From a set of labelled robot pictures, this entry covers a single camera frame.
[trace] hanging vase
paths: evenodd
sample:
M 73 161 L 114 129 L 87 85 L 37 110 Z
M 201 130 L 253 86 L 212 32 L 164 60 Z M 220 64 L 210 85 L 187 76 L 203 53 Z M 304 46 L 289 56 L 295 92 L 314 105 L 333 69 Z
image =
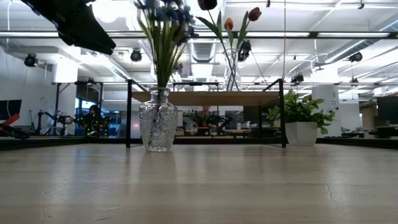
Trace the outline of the hanging vase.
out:
M 169 102 L 168 88 L 155 87 L 149 92 L 150 101 L 139 107 L 142 142 L 148 151 L 167 152 L 173 145 L 178 109 Z
M 228 49 L 226 51 L 227 54 L 224 53 L 224 58 L 225 58 L 224 91 L 242 91 L 241 76 L 239 74 L 239 68 L 238 68 L 238 55 L 236 56 L 235 60 L 233 60 L 233 57 L 235 57 L 235 49 Z

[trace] tulip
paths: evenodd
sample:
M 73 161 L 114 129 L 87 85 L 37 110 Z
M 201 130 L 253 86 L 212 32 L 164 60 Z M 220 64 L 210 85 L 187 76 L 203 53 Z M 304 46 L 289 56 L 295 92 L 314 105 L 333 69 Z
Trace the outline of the tulip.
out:
M 217 0 L 198 0 L 201 10 L 212 10 L 217 6 Z
M 260 8 L 255 7 L 250 11 L 248 18 L 250 21 L 254 22 L 260 18 L 261 14 Z
M 228 18 L 225 23 L 224 23 L 224 28 L 227 29 L 226 27 L 229 27 L 230 30 L 234 27 L 234 21 L 231 18 Z

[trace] white wall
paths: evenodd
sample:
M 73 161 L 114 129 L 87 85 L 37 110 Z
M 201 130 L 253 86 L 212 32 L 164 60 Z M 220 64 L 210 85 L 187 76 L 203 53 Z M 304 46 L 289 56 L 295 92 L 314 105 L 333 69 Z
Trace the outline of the white wall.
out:
M 354 131 L 362 127 L 359 116 L 359 102 L 340 102 L 341 127 Z
M 22 60 L 5 54 L 0 48 L 0 100 L 22 100 L 21 118 L 13 125 L 30 125 L 29 110 L 33 118 L 40 109 L 54 112 L 56 86 L 51 85 L 51 80 L 51 72 L 45 76 L 42 68 L 27 68 Z M 42 125 L 47 125 L 45 118 Z

